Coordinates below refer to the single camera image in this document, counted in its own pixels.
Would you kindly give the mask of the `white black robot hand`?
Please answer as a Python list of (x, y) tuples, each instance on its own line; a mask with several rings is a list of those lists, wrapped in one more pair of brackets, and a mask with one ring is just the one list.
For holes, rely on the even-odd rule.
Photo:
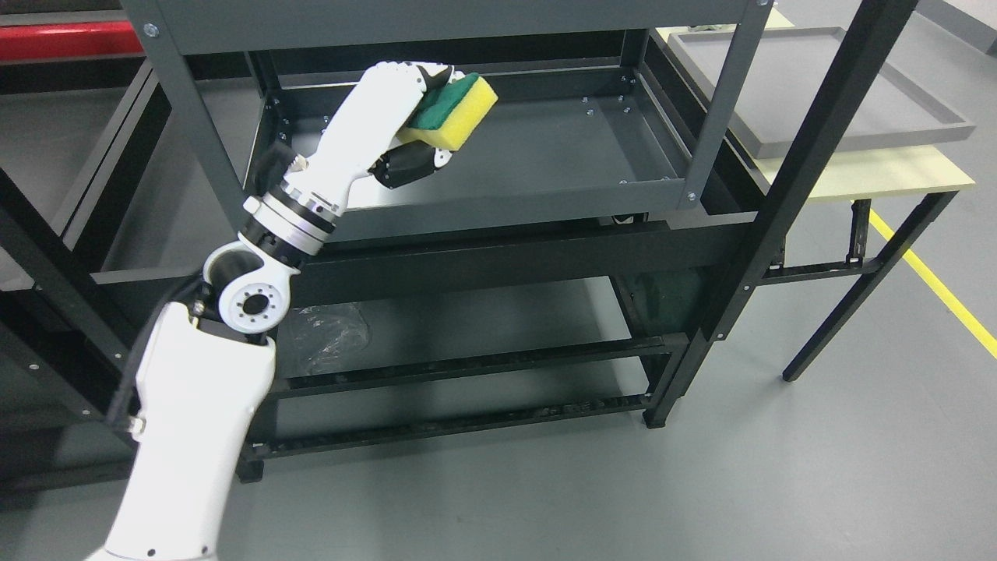
[(367, 177), (428, 92), (453, 81), (452, 66), (378, 62), (367, 68), (335, 110), (307, 167), (285, 174), (299, 205), (342, 216), (353, 182)]

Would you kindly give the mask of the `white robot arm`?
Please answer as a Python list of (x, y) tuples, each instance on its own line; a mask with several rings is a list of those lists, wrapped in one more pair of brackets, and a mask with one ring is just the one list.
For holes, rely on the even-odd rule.
[(161, 303), (125, 387), (138, 443), (106, 540), (92, 560), (215, 560), (238, 456), (277, 369), (270, 331), (290, 281), (347, 209), (370, 162), (283, 155), (279, 178), (245, 201), (249, 219)]

